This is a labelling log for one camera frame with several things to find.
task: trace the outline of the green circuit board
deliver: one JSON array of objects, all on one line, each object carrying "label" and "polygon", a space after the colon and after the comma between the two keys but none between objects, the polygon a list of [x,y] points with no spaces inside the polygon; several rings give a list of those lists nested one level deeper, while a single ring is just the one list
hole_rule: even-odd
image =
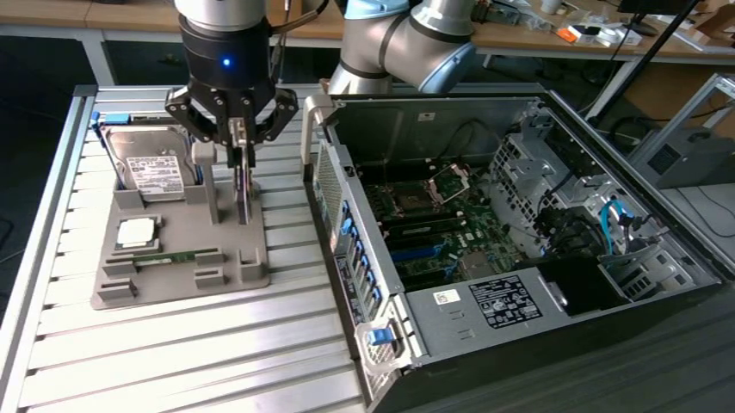
[{"label": "green circuit board", "polygon": [[[442,174],[434,183],[445,200],[463,188],[462,181],[454,174]],[[433,240],[439,247],[437,256],[399,262],[394,259],[409,291],[506,273],[525,259],[490,202],[483,201],[474,182],[470,183],[470,189],[445,204],[433,196],[429,181],[387,182],[383,185],[365,186],[374,214],[382,223],[406,218],[418,221],[426,218],[429,221],[441,214],[447,216],[459,213],[458,219],[450,219],[455,224],[453,231],[433,234]],[[467,270],[470,257],[475,264],[482,262],[482,270]]]}]

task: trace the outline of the metal slat surface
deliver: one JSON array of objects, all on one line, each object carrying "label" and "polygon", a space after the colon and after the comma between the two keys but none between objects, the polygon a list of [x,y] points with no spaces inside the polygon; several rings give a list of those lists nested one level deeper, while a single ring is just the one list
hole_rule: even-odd
[{"label": "metal slat surface", "polygon": [[[97,108],[135,113],[165,96],[166,89],[118,88],[101,92]],[[87,135],[19,409],[365,411],[303,189],[301,126],[299,119],[259,150],[254,173],[271,285],[105,311],[89,300],[115,174]]]}]

